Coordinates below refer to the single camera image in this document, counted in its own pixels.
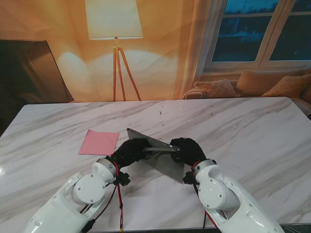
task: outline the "tan pillow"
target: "tan pillow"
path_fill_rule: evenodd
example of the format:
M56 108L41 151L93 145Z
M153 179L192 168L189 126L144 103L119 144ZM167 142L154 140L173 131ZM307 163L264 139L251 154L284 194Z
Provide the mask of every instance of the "tan pillow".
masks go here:
M300 94L300 98L311 104L311 84Z
M284 96L289 98L299 98L300 93L311 84L311 74L304 76L285 76L270 91L264 93L262 97Z
M233 98L237 97L230 81L222 79L212 82L195 82L195 87L206 91L207 98Z
M241 74L237 89L242 96L262 96L274 87L284 76L299 76L302 70L288 72L253 72Z
M307 74L311 74L311 68L307 69L307 70L304 70L302 75L307 75Z

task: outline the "pink napkin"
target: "pink napkin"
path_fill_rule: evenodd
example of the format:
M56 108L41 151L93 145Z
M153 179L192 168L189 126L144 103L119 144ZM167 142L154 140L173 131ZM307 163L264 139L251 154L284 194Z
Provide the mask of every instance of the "pink napkin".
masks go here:
M95 132L88 130L79 154L112 155L119 133Z

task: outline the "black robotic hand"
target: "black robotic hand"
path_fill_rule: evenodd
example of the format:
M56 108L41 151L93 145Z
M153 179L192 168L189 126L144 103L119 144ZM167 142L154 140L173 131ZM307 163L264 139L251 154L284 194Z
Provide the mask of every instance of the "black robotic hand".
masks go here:
M133 162L146 157L142 150L151 147L146 138L134 138L125 141L110 157L111 161L116 162L120 168L129 166Z
M199 146L191 138L177 138L173 139L170 143L172 146L180 148L179 152L172 153L172 159L176 162L184 162L189 166L193 166L196 162L206 160L206 157Z

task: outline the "window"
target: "window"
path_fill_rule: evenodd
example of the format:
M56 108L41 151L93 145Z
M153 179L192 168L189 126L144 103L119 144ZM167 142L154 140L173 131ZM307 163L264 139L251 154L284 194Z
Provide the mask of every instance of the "window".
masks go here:
M222 0L204 72L305 67L311 0Z

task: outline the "lamp shade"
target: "lamp shade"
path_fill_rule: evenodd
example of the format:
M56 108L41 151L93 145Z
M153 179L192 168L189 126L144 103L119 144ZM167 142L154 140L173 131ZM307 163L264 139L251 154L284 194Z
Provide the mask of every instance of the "lamp shade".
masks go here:
M136 0L86 0L91 40L142 38Z

